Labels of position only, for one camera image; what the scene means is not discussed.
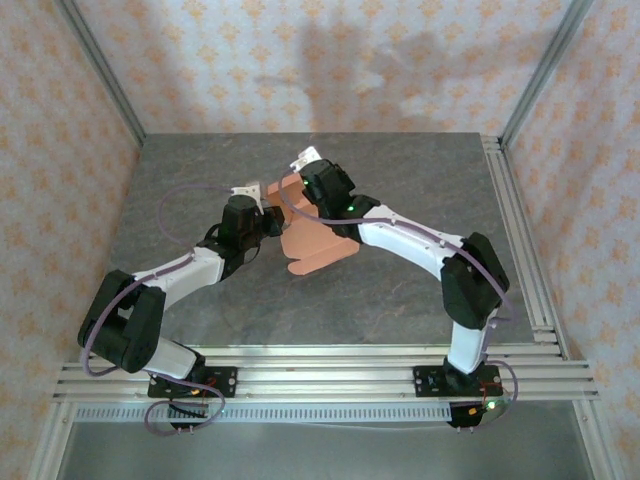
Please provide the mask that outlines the aluminium side rail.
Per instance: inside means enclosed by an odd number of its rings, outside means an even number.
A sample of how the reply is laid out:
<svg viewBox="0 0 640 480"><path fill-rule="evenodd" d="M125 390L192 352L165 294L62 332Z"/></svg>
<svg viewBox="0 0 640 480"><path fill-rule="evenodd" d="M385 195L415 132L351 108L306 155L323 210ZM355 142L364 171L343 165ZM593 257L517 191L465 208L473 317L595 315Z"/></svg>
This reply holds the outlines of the aluminium side rail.
<svg viewBox="0 0 640 480"><path fill-rule="evenodd" d="M550 287L539 262L530 222L507 152L495 136L481 136L484 154L513 254L527 318L537 343L554 344L559 355L568 350Z"/></svg>

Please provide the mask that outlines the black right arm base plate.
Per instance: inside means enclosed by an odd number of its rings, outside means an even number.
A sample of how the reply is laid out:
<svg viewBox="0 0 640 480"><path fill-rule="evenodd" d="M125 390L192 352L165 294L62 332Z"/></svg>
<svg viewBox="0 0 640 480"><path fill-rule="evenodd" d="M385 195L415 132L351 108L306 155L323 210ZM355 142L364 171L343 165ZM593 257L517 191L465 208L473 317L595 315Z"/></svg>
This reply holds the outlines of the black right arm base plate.
<svg viewBox="0 0 640 480"><path fill-rule="evenodd" d="M504 389L496 366L481 363L469 374L449 365L425 365L413 368L417 397L462 398L502 396Z"/></svg>

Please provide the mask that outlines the aluminium cross rail frame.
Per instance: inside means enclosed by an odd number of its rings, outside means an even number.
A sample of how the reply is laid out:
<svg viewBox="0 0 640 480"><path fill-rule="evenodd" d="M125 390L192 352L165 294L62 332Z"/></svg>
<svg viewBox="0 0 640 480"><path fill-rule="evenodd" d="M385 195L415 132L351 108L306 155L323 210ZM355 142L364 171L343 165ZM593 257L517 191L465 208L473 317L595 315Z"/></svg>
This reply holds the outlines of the aluminium cross rail frame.
<svg viewBox="0 0 640 480"><path fill-rule="evenodd" d="M441 364L442 345L227 346L202 348L209 365L235 366L238 402L412 401L412 369ZM502 344L500 377L523 401L593 400L589 364L569 360L556 344Z"/></svg>

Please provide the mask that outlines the brown cardboard box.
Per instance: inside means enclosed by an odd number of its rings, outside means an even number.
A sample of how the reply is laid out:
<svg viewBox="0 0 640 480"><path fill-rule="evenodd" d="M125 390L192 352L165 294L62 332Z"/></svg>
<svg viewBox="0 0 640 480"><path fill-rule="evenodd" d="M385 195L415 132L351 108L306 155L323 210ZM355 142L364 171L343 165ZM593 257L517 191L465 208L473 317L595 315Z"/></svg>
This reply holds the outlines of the brown cardboard box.
<svg viewBox="0 0 640 480"><path fill-rule="evenodd" d="M277 183L267 187L266 200L283 211L285 228L280 241L293 275L310 274L359 252L356 241L339 237L329 226L294 212L282 201Z"/></svg>

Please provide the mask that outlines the black base controller board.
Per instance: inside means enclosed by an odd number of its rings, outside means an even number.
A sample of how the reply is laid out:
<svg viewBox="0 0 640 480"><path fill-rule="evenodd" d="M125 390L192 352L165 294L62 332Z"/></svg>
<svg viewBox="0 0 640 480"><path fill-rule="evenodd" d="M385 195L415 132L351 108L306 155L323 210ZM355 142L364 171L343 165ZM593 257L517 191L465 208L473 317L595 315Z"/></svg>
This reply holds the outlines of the black base controller board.
<svg viewBox="0 0 640 480"><path fill-rule="evenodd" d="M206 400L188 402L170 400L168 418L170 426L177 434L192 433L213 422L213 414Z"/></svg>
<svg viewBox="0 0 640 480"><path fill-rule="evenodd" d="M475 432L497 420L505 406L504 401L497 399L452 402L447 424L456 431Z"/></svg>

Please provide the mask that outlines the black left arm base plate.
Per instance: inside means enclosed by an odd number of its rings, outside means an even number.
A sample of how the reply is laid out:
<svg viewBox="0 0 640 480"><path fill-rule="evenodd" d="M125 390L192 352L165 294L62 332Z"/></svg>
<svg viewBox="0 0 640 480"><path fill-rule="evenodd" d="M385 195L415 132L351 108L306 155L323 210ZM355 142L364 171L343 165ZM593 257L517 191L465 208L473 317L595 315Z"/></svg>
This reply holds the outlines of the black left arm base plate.
<svg viewBox="0 0 640 480"><path fill-rule="evenodd" d="M157 399L192 399L215 397L203 385L218 390L225 398L234 398L238 386L238 369L233 366L197 365L183 379L188 385L152 375L147 395Z"/></svg>

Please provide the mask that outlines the aluminium frame leg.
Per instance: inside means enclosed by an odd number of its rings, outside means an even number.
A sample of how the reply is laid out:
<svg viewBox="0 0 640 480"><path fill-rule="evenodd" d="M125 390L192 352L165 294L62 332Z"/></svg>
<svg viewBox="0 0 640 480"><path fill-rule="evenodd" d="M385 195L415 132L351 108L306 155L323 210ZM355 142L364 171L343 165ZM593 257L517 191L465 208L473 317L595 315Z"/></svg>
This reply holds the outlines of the aluminium frame leg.
<svg viewBox="0 0 640 480"><path fill-rule="evenodd" d="M76 417L75 402L50 405L27 480L56 480Z"/></svg>
<svg viewBox="0 0 640 480"><path fill-rule="evenodd" d="M599 412L599 402L574 400L572 405L594 480L616 480L616 467L609 452L605 422Z"/></svg>

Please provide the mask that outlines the aluminium upright post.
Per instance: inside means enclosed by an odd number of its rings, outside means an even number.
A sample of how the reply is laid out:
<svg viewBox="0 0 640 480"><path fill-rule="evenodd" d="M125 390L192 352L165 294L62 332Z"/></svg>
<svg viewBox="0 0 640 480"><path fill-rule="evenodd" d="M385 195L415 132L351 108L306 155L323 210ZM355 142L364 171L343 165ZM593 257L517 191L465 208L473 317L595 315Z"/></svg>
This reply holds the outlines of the aluminium upright post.
<svg viewBox="0 0 640 480"><path fill-rule="evenodd" d="M539 96L582 25L594 0L571 0L568 9L552 35L530 80L520 96L498 141L502 149L510 148Z"/></svg>
<svg viewBox="0 0 640 480"><path fill-rule="evenodd" d="M138 147L146 131L76 0L53 0Z"/></svg>

